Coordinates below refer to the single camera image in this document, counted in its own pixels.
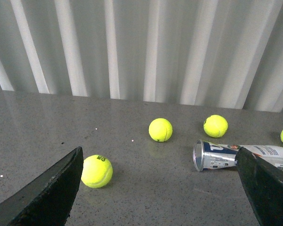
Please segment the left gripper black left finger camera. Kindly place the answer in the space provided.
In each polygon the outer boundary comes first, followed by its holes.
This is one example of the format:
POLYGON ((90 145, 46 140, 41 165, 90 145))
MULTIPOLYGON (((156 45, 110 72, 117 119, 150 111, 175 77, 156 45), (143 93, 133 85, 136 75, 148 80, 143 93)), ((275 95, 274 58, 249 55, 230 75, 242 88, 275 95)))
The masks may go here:
POLYGON ((82 171, 83 149, 79 146, 0 203, 0 226, 63 226, 82 171))

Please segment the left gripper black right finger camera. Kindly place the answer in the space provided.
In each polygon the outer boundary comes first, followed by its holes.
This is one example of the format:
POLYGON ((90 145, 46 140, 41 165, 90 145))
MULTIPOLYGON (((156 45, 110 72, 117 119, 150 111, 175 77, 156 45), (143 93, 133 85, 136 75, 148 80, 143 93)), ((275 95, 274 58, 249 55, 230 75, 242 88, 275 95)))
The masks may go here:
POLYGON ((246 196, 261 226, 283 226, 283 171, 241 148, 235 160, 246 196))

